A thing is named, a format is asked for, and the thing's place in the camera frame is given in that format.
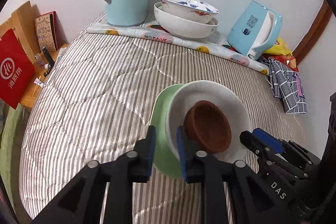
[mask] red packaging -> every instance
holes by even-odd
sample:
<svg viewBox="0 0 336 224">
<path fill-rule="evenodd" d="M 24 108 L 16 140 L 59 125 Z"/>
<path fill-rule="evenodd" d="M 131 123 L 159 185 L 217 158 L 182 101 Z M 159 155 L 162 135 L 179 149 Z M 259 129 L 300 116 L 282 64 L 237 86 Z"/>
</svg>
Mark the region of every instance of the red packaging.
<svg viewBox="0 0 336 224">
<path fill-rule="evenodd" d="M 0 40 L 0 98 L 16 109 L 34 72 L 33 64 L 9 29 Z"/>
</svg>

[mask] wooden nightstand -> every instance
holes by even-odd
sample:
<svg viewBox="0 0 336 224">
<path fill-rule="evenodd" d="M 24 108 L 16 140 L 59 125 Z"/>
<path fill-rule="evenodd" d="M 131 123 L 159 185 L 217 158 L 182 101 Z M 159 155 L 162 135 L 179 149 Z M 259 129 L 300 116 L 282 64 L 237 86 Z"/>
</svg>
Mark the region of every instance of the wooden nightstand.
<svg viewBox="0 0 336 224">
<path fill-rule="evenodd" d="M 62 48 L 65 48 L 67 46 L 69 46 L 69 44 L 64 44 L 62 46 Z M 49 52 L 51 57 L 53 58 L 53 60 L 56 60 L 58 52 L 59 52 L 59 50 L 56 51 L 56 52 Z M 42 56 L 44 62 L 46 62 L 46 59 L 45 59 L 43 53 L 41 53 L 41 56 Z M 33 106 L 34 106 L 34 104 L 37 100 L 37 97 L 40 94 L 40 89 L 41 88 L 39 86 L 37 86 L 36 84 L 34 84 L 34 81 L 35 81 L 36 78 L 39 78 L 40 76 L 41 76 L 41 81 L 44 81 L 43 73 L 45 73 L 45 72 L 46 72 L 46 69 L 36 69 L 35 70 L 35 74 L 32 77 L 32 79 L 30 80 L 29 84 L 27 85 L 26 91 L 21 98 L 20 104 L 23 105 L 28 111 L 31 111 L 33 109 Z"/>
</svg>

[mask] book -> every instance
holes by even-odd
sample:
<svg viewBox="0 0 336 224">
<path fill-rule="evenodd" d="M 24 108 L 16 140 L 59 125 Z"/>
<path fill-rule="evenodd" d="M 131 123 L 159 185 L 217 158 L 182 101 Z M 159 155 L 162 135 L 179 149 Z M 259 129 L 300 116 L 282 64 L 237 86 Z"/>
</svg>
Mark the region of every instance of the book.
<svg viewBox="0 0 336 224">
<path fill-rule="evenodd" d="M 55 11 L 36 18 L 35 29 L 37 41 L 41 50 L 43 47 L 46 47 L 50 52 L 55 52 L 58 50 Z"/>
</svg>

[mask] quilted bedspread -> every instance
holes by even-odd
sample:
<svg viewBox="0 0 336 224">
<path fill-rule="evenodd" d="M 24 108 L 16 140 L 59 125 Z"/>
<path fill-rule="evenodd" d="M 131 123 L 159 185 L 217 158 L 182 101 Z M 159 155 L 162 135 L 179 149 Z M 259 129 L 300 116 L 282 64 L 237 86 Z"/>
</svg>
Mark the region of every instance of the quilted bedspread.
<svg viewBox="0 0 336 224">
<path fill-rule="evenodd" d="M 285 114 L 265 75 L 168 43 L 83 30 L 50 73 L 26 128 L 20 196 L 28 214 L 34 218 L 89 161 L 108 162 L 131 150 L 146 136 L 159 93 L 195 80 L 235 92 L 253 128 L 303 142 L 300 124 Z M 252 153 L 245 160 L 257 171 Z M 200 185 L 153 167 L 147 184 L 133 186 L 133 223 L 199 223 L 200 201 Z"/>
</svg>

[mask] white bowl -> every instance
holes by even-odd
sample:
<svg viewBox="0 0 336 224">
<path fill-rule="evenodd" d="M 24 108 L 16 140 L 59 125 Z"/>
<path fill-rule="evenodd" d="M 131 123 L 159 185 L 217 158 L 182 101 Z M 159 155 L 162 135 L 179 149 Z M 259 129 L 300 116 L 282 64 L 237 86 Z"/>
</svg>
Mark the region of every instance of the white bowl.
<svg viewBox="0 0 336 224">
<path fill-rule="evenodd" d="M 199 23 L 208 23 L 219 11 L 201 0 L 161 0 L 165 12 Z"/>
<path fill-rule="evenodd" d="M 206 100 L 215 104 L 226 116 L 231 128 L 229 148 L 214 154 L 219 160 L 234 163 L 243 160 L 248 149 L 239 140 L 240 133 L 252 131 L 250 116 L 241 100 L 227 87 L 212 81 L 200 80 L 190 82 L 181 87 L 173 96 L 168 107 L 165 131 L 168 146 L 179 160 L 176 142 L 176 131 L 183 125 L 184 118 L 198 101 Z"/>
<path fill-rule="evenodd" d="M 154 16 L 162 28 L 172 35 L 182 38 L 205 38 L 218 27 L 217 19 L 213 18 L 208 24 L 194 22 L 162 11 L 160 2 L 154 4 Z"/>
</svg>

